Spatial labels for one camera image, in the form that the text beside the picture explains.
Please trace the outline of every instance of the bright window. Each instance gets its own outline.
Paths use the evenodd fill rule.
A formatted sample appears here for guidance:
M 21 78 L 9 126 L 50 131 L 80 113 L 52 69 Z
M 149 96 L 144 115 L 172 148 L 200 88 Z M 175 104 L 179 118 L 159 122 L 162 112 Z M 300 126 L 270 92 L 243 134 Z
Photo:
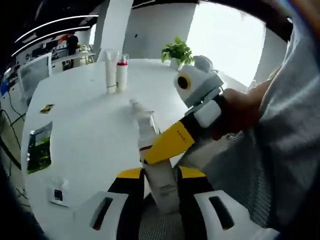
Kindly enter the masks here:
M 187 44 L 193 55 L 208 57 L 215 69 L 249 86 L 256 74 L 266 27 L 235 8 L 201 2 L 196 7 Z
M 96 35 L 96 25 L 93 25 L 92 28 L 90 29 L 90 39 L 89 39 L 89 44 L 93 45 L 95 43 L 95 35 Z

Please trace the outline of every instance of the column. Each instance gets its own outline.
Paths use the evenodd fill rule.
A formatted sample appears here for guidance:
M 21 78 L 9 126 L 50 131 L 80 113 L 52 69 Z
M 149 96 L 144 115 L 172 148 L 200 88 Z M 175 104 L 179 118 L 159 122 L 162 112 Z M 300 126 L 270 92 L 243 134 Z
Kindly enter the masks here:
M 95 28 L 93 50 L 115 49 L 122 53 L 128 19 L 134 0 L 105 0 Z
M 282 65 L 286 52 L 287 43 L 273 31 L 266 28 L 261 59 L 254 80 L 258 84 L 266 81 L 269 75 Z

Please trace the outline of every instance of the round table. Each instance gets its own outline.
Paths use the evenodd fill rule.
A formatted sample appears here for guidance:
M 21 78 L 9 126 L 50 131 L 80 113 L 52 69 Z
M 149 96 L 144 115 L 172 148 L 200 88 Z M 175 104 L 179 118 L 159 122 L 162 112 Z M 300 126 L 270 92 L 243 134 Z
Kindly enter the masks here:
M 108 191 L 118 173 L 141 166 L 131 98 L 155 111 L 161 131 L 184 116 L 187 107 L 174 87 L 176 75 L 160 60 L 131 59 L 124 92 L 106 93 L 104 62 L 67 70 L 38 84 L 25 117 L 21 166 L 29 203 L 45 232 L 71 220 L 74 210 L 92 195 Z M 40 113 L 47 104 L 54 104 L 53 109 Z M 27 174 L 30 132 L 51 121 L 52 164 Z M 48 186 L 53 178 L 68 181 L 70 207 L 49 202 Z

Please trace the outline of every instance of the bottle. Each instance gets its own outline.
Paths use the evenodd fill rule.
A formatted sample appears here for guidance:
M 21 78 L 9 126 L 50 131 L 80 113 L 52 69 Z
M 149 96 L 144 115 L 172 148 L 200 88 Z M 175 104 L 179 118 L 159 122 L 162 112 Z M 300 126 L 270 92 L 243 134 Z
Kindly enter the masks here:
M 148 111 L 136 100 L 130 100 L 133 116 L 138 124 L 138 148 L 142 166 L 148 180 L 152 197 L 162 214 L 176 213 L 179 211 L 178 184 L 175 170 L 170 159 L 157 164 L 148 165 L 144 162 L 144 155 L 160 134 L 156 125 L 154 112 Z
M 124 91 L 127 88 L 128 58 L 128 54 L 122 54 L 116 64 L 116 83 L 119 91 Z
M 108 94 L 113 94 L 117 90 L 116 65 L 119 51 L 114 49 L 106 49 L 104 54 L 106 91 Z

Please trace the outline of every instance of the yellow panel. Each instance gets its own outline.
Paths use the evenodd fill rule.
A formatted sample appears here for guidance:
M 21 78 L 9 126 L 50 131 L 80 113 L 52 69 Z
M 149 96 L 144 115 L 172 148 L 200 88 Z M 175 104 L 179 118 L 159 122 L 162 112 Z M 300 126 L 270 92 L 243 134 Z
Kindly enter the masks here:
M 144 160 L 148 164 L 156 164 L 185 152 L 194 143 L 185 126 L 178 121 L 154 140 Z
M 142 167 L 125 170 L 119 173 L 116 177 L 121 179 L 138 179 L 140 178 L 141 169 Z
M 198 169 L 188 168 L 185 166 L 179 166 L 179 168 L 181 170 L 183 179 L 202 178 L 206 176 L 203 172 L 199 171 Z

